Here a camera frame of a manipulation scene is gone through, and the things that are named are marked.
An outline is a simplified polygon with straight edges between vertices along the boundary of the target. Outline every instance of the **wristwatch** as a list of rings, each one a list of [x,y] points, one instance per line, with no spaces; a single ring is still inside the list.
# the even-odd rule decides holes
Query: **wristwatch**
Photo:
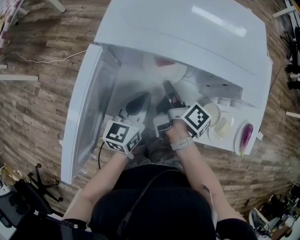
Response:
[[[179,140],[178,142],[171,143],[171,148],[173,151],[183,150],[192,143],[194,143],[194,140],[192,139],[192,137],[189,136],[187,138]]]

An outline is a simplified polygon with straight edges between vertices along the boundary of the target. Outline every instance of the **eggplant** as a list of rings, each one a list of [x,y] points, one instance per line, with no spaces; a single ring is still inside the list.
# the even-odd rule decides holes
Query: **eggplant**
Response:
[[[248,123],[242,131],[242,139],[240,143],[241,156],[245,154],[246,148],[248,146],[253,131],[254,131],[254,126],[251,123]]]

